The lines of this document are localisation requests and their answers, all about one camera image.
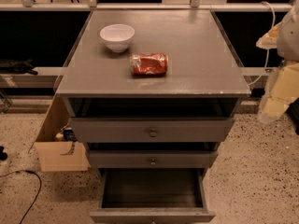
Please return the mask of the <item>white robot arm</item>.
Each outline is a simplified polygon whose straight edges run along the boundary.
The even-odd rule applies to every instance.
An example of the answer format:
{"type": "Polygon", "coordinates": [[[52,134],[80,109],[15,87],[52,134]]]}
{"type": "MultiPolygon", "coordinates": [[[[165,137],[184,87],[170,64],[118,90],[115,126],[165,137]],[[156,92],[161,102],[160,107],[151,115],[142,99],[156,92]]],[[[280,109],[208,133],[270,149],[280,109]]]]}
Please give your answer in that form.
{"type": "Polygon", "coordinates": [[[279,119],[299,98],[299,0],[281,22],[258,39],[260,49],[276,49],[285,63],[267,79],[258,120],[271,123],[279,119]]]}

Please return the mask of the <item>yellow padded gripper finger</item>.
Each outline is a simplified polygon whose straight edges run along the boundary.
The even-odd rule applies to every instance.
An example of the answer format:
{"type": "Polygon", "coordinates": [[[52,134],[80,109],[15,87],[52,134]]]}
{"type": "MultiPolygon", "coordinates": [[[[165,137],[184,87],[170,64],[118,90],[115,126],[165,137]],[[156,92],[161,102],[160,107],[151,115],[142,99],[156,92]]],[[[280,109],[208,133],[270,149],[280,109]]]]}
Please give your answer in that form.
{"type": "Polygon", "coordinates": [[[267,79],[258,110],[258,121],[278,120],[299,98],[299,63],[287,63],[267,79]]]}

